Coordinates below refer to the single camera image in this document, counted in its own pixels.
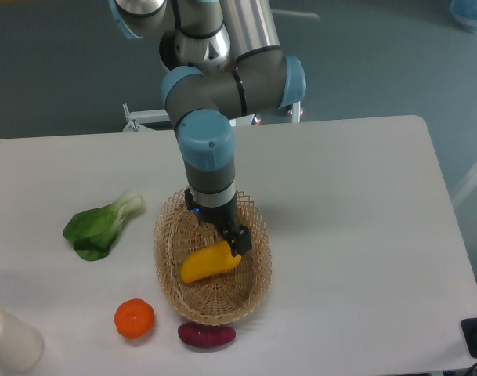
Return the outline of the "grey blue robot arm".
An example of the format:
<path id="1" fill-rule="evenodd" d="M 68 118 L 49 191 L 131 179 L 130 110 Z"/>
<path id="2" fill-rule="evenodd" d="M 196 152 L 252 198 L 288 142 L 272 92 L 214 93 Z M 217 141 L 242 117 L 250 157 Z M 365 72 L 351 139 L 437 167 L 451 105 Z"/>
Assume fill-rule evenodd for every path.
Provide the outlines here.
<path id="1" fill-rule="evenodd" d="M 161 97 L 186 169 L 187 208 L 212 224 L 232 255 L 251 250 L 237 220 L 230 122 L 299 103 L 300 60 L 280 47 L 267 1 L 112 1 L 128 38 L 160 33 Z"/>

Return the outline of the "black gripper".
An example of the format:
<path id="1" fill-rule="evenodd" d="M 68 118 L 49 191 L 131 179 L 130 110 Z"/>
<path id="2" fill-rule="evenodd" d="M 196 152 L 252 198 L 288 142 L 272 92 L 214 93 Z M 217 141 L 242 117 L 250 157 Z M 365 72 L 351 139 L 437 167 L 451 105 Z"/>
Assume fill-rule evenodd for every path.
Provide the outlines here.
<path id="1" fill-rule="evenodd" d="M 251 232 L 248 227 L 237 222 L 236 196 L 225 204 L 206 206 L 197 201 L 196 195 L 186 188 L 184 200 L 186 208 L 196 216 L 199 226 L 212 224 L 230 246 L 232 255 L 246 255 L 251 250 Z"/>

